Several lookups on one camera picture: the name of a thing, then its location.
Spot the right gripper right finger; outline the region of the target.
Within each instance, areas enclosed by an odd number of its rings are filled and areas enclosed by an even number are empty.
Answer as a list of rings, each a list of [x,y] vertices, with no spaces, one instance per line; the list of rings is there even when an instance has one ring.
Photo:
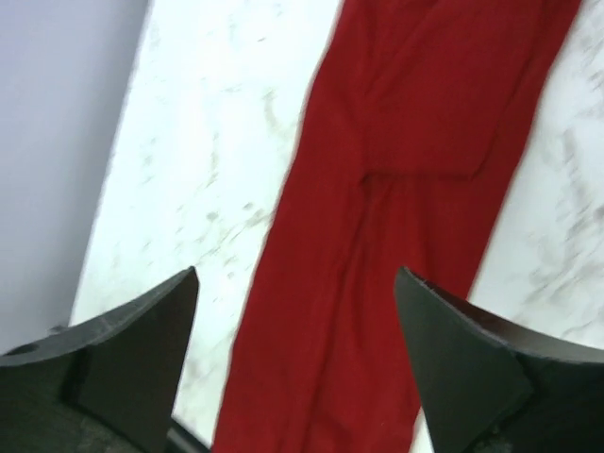
[[[602,451],[602,350],[521,327],[407,268],[395,297],[434,451]]]

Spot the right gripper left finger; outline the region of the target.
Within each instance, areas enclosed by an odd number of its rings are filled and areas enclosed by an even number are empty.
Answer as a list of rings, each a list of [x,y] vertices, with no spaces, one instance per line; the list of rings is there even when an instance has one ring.
[[[172,416],[198,288],[186,269],[2,355],[2,451],[198,451],[198,439]]]

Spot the dark red t-shirt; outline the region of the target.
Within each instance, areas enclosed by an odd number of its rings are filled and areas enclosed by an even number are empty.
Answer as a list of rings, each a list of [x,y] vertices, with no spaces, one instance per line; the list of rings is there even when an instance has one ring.
[[[216,452],[406,452],[397,270],[467,295],[576,1],[346,1],[241,325]]]

